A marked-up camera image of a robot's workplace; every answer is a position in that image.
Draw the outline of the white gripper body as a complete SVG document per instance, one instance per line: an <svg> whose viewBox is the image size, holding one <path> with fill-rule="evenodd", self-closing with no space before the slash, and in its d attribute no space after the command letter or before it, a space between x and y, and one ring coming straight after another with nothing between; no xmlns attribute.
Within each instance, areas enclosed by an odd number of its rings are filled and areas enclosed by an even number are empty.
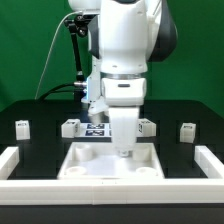
<svg viewBox="0 0 224 224"><path fill-rule="evenodd" d="M112 144L122 157L133 150L137 139L140 107L146 95L146 79L102 79L102 94L108 106Z"/></svg>

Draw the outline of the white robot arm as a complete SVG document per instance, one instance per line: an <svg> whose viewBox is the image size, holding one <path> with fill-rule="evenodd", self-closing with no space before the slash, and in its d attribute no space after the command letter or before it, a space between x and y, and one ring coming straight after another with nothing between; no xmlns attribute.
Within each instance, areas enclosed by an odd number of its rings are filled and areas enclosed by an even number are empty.
<svg viewBox="0 0 224 224"><path fill-rule="evenodd" d="M167 0L68 2L73 11L90 17L89 118L98 124L103 113L109 116L112 145L126 157L136 145L139 111L147 91L147 63L165 60L177 44Z"/></svg>

